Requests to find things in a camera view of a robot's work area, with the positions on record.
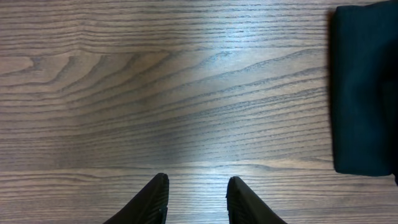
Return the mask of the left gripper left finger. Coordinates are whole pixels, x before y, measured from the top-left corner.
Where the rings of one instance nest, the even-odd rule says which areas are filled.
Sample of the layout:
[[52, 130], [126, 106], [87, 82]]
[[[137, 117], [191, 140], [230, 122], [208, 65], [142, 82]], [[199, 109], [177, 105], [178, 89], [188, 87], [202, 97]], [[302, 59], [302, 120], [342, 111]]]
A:
[[158, 173], [104, 224], [165, 224], [168, 202], [169, 177]]

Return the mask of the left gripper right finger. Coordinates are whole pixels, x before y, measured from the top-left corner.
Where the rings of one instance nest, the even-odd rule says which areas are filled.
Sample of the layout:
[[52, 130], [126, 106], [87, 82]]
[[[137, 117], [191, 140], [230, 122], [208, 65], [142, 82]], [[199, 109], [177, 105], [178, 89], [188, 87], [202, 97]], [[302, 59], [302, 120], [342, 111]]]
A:
[[229, 224], [287, 224], [238, 176], [228, 182]]

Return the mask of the black t-shirt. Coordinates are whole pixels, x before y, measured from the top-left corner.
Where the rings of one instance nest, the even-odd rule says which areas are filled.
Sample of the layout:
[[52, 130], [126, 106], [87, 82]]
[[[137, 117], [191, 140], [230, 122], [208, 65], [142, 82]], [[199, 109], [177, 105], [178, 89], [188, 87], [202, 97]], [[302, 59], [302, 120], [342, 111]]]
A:
[[397, 1], [339, 6], [329, 31], [334, 168], [397, 175]]

